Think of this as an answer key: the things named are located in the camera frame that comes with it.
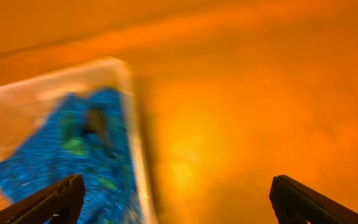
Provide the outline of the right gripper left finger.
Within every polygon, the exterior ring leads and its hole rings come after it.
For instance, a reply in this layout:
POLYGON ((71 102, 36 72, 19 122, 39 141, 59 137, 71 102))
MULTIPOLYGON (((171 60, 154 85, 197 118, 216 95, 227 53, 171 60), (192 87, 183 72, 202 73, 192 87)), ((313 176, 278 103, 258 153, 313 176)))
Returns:
POLYGON ((76 224, 85 193, 82 175, 69 175, 1 210, 0 224, 76 224))

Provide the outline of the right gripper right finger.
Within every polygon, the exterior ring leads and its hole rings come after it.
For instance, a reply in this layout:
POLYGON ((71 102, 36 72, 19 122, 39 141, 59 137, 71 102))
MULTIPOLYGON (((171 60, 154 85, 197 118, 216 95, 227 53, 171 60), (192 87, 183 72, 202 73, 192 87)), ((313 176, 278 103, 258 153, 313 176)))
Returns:
POLYGON ((286 175, 273 178, 269 199, 279 224, 358 224, 358 213, 286 175))

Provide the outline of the sparkly blue garment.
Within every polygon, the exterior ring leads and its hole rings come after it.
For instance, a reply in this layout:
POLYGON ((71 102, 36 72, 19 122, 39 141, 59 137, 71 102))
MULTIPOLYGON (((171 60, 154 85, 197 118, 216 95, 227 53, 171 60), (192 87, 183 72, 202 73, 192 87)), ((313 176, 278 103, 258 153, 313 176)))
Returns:
POLYGON ((15 153, 0 162, 0 188, 19 202, 60 179, 85 183, 78 223, 142 223, 135 170, 118 91, 68 95, 15 153))

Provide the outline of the clear plastic storage bin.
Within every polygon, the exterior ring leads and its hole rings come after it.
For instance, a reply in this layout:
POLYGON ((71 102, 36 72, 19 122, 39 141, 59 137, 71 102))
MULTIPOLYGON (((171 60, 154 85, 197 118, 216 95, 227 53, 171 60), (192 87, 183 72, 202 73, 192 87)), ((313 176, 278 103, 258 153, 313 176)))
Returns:
POLYGON ((121 94, 143 222, 157 223, 132 75, 126 63, 117 58, 101 58, 0 86, 0 162, 44 124, 65 95, 86 96, 106 86, 121 94))

